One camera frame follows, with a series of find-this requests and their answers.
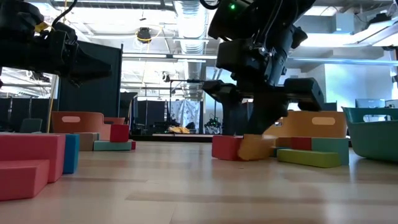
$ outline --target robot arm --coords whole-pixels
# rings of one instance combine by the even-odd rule
[[[287,116],[289,102],[302,110],[318,111],[323,94],[312,78],[288,78],[285,62],[291,48],[307,38],[294,22],[315,0],[220,0],[208,34],[224,40],[216,66],[232,73],[236,85],[208,81],[203,89],[223,105],[223,134],[262,134],[279,118]],[[249,121],[243,120],[241,101],[253,98]]]
[[[75,30],[59,22],[76,2],[47,31],[42,29],[48,25],[37,7],[21,0],[0,0],[0,68],[52,73],[76,86],[110,76],[111,65],[84,53]]]

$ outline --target tan foam block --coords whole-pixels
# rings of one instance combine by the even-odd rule
[[[92,151],[98,133],[75,133],[80,136],[80,151]]]
[[[274,152],[276,137],[245,134],[238,155],[242,160],[267,159]]]

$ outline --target ceiling duct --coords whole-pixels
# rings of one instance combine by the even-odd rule
[[[55,7],[64,7],[64,0],[50,0]],[[171,3],[164,1],[123,1],[123,0],[79,0],[75,7],[90,7],[100,9],[145,9],[174,11]]]
[[[177,12],[178,34],[181,38],[181,50],[183,54],[198,55],[205,51],[205,43],[197,41],[206,36],[206,9],[199,1],[176,1],[175,10]],[[188,79],[200,79],[201,63],[185,62]],[[189,85],[189,95],[196,94],[198,85]]]

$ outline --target teal foam block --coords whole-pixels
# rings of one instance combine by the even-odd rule
[[[128,142],[109,142],[95,141],[94,151],[130,151],[131,141]]]
[[[63,174],[74,174],[79,160],[80,137],[78,134],[66,134],[65,139]]]
[[[341,165],[349,164],[349,146],[346,138],[312,138],[312,150],[317,152],[337,152]]]
[[[274,152],[269,157],[277,157],[279,149],[290,149],[289,147],[274,147]]]

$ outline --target red foam block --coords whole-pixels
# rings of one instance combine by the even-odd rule
[[[136,141],[131,141],[131,150],[136,150],[137,147],[137,142]]]
[[[49,183],[54,183],[61,177],[64,155],[64,134],[0,135],[0,161],[48,159],[50,161]]]
[[[35,197],[49,179],[48,160],[0,161],[0,201]]]
[[[242,138],[234,136],[213,136],[211,156],[228,161],[240,161],[238,156]]]
[[[312,150],[312,138],[292,138],[292,148],[298,150]]]
[[[110,142],[127,142],[129,126],[127,124],[112,124]]]

